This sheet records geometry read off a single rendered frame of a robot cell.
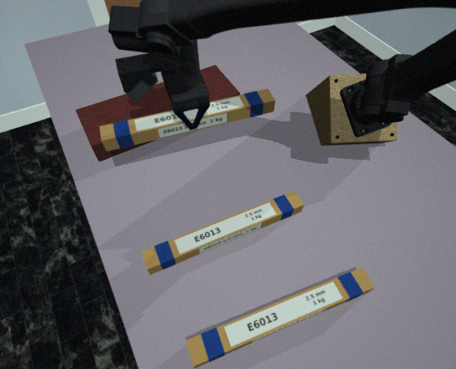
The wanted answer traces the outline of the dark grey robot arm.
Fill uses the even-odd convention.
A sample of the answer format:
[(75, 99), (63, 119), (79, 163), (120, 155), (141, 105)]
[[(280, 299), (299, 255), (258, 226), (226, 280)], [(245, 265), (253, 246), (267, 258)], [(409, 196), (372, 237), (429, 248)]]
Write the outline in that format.
[[(141, 0), (139, 7), (113, 5), (108, 32), (118, 49), (147, 53), (115, 59), (124, 92), (138, 100), (158, 82), (159, 71), (168, 96), (189, 92), (185, 65), (169, 64), (165, 57), (177, 64), (191, 61), (198, 54), (195, 39), (405, 8), (456, 8), (456, 0)], [(365, 80), (340, 90), (355, 137), (403, 121), (410, 103), (456, 81), (456, 29), (412, 56), (375, 61)]]

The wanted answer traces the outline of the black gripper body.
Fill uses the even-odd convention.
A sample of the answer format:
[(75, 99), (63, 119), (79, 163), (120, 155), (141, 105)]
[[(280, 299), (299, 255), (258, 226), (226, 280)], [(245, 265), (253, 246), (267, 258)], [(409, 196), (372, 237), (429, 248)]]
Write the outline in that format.
[(185, 65), (187, 72), (189, 92), (169, 96), (174, 111), (198, 107), (197, 100), (199, 100), (200, 103), (210, 100), (210, 94), (205, 81), (202, 75), (199, 75), (200, 66), (198, 54), (192, 58), (191, 61), (183, 62), (181, 64), (177, 64), (176, 61), (171, 61), (167, 58), (165, 59), (167, 63), (172, 65)]

